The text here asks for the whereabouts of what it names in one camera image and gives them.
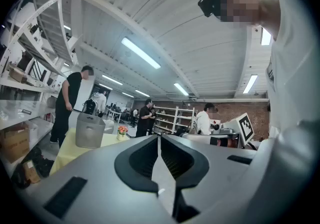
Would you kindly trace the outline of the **olive green plastic basin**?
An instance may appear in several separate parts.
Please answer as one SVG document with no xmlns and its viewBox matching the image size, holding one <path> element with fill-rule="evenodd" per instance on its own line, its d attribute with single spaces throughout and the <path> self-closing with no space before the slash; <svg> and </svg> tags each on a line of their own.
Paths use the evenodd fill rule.
<svg viewBox="0 0 320 224">
<path fill-rule="evenodd" d="M 105 126 L 101 117 L 80 113 L 76 122 L 76 146 L 87 149 L 100 148 Z"/>
</svg>

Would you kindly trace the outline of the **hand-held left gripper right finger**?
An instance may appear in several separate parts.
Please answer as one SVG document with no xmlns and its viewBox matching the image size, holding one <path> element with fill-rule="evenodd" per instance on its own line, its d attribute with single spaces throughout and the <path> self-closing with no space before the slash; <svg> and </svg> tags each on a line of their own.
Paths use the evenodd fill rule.
<svg viewBox="0 0 320 224">
<path fill-rule="evenodd" d="M 220 147 L 173 135 L 160 137 L 161 157 L 175 180 L 172 218 L 190 220 L 234 187 L 255 150 Z"/>
</svg>

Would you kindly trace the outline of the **large open cardboard box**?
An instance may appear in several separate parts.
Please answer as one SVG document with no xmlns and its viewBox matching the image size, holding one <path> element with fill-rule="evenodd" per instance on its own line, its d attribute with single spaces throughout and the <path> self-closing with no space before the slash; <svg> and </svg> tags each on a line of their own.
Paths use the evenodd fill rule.
<svg viewBox="0 0 320 224">
<path fill-rule="evenodd" d="M 25 122 L 0 131 L 0 152 L 12 164 L 30 151 L 30 132 Z"/>
</svg>

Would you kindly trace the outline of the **small closed cardboard box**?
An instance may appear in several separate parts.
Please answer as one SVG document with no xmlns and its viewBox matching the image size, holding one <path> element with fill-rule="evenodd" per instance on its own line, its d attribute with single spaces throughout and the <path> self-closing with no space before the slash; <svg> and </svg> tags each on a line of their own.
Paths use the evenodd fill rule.
<svg viewBox="0 0 320 224">
<path fill-rule="evenodd" d="M 25 177 L 31 184 L 36 184 L 41 181 L 40 176 L 37 173 L 35 165 L 32 160 L 26 161 L 23 164 L 23 169 L 25 172 Z"/>
</svg>

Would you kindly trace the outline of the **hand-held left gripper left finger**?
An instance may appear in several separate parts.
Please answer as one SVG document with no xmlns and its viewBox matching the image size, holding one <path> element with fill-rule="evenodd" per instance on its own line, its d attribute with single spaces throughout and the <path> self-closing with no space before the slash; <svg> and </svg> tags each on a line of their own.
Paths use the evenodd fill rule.
<svg viewBox="0 0 320 224">
<path fill-rule="evenodd" d="M 42 224 L 173 224 L 152 181 L 157 136 L 92 149 L 21 199 Z"/>
</svg>

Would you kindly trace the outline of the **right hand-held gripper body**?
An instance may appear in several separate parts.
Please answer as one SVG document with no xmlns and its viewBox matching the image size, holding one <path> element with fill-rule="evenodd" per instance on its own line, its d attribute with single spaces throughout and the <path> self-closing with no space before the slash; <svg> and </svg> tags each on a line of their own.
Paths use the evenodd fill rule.
<svg viewBox="0 0 320 224">
<path fill-rule="evenodd" d="M 184 133 L 182 138 L 218 147 L 244 149 L 247 144 L 255 148 L 250 140 L 255 135 L 247 113 L 221 123 L 219 129 L 213 129 L 211 134 Z"/>
</svg>

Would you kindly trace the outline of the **white shelving by brick wall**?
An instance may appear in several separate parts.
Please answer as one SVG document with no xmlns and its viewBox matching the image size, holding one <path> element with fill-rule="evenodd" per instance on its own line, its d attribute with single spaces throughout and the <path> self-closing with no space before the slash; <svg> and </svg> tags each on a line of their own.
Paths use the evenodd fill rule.
<svg viewBox="0 0 320 224">
<path fill-rule="evenodd" d="M 181 107 L 154 107 L 156 120 L 152 131 L 160 134 L 174 134 L 178 129 L 189 131 L 193 128 L 196 115 L 195 108 L 183 109 Z"/>
</svg>

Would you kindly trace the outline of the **pot of colourful flowers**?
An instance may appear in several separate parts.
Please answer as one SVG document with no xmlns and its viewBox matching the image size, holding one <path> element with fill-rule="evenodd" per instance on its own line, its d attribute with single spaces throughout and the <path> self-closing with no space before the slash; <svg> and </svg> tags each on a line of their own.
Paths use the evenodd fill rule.
<svg viewBox="0 0 320 224">
<path fill-rule="evenodd" d="M 126 126 L 118 126 L 117 128 L 117 135 L 116 135 L 116 138 L 119 140 L 119 141 L 126 141 L 128 140 L 128 136 L 127 136 L 127 132 L 128 132 L 128 128 Z"/>
</svg>

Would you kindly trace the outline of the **long white shelving unit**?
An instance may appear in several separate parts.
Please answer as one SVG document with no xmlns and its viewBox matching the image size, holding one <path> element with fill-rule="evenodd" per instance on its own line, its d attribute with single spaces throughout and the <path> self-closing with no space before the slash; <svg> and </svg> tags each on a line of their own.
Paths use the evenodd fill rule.
<svg viewBox="0 0 320 224">
<path fill-rule="evenodd" d="M 67 37 L 63 7 L 68 0 L 18 0 L 9 11 L 2 26 L 0 43 L 4 52 L 0 58 L 0 92 L 17 89 L 53 96 L 59 88 L 48 85 L 50 78 L 64 77 L 64 64 L 78 63 L 75 52 L 77 37 Z M 26 83 L 9 76 L 10 67 L 17 67 L 27 75 Z M 35 119 L 38 131 L 29 139 L 30 150 L 52 129 L 44 116 L 53 113 L 42 98 L 38 100 L 0 99 L 0 131 Z M 0 159 L 8 175 L 26 156 L 10 163 L 0 152 Z"/>
</svg>

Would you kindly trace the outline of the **yellow-green tablecloth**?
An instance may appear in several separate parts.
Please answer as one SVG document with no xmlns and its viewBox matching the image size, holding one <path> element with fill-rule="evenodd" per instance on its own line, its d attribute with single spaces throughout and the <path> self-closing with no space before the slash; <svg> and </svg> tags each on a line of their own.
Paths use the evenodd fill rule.
<svg viewBox="0 0 320 224">
<path fill-rule="evenodd" d="M 128 140 L 130 140 L 130 138 L 127 135 L 124 136 L 123 140 L 119 140 L 117 139 L 116 134 L 105 133 L 102 137 L 100 147 L 106 147 Z M 58 151 L 55 161 L 51 167 L 49 176 L 53 175 L 68 163 L 90 150 L 92 149 L 76 146 L 76 129 L 70 128 L 66 133 L 66 137 L 61 145 L 61 148 Z"/>
</svg>

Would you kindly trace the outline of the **black plastic bags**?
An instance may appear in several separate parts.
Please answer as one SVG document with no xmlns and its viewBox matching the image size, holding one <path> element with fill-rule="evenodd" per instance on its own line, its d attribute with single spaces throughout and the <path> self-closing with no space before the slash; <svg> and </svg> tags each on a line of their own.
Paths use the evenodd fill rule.
<svg viewBox="0 0 320 224">
<path fill-rule="evenodd" d="M 51 168 L 54 164 L 53 160 L 44 158 L 44 155 L 41 149 L 38 146 L 35 146 L 25 158 L 16 165 L 13 174 L 11 176 L 11 182 L 18 187 L 19 189 L 26 189 L 31 184 L 30 181 L 26 179 L 25 170 L 23 164 L 29 160 L 33 161 L 37 174 L 41 178 L 47 178 L 50 174 Z"/>
</svg>

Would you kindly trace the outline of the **ceiling light strips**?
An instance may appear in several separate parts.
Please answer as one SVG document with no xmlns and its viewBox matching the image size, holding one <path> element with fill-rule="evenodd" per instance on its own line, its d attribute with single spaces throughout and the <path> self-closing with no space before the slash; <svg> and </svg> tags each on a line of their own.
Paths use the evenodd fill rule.
<svg viewBox="0 0 320 224">
<path fill-rule="evenodd" d="M 263 31 L 207 18 L 199 0 L 73 0 L 82 61 L 135 98 L 265 101 Z"/>
</svg>

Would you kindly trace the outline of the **person's own torso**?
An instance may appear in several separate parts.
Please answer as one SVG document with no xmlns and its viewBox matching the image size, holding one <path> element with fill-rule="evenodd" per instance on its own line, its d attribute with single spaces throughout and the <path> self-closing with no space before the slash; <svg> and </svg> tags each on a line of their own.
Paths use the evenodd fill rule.
<svg viewBox="0 0 320 224">
<path fill-rule="evenodd" d="M 277 39 L 265 71 L 270 132 L 278 135 L 300 121 L 320 120 L 320 39 L 301 0 L 279 0 Z"/>
</svg>

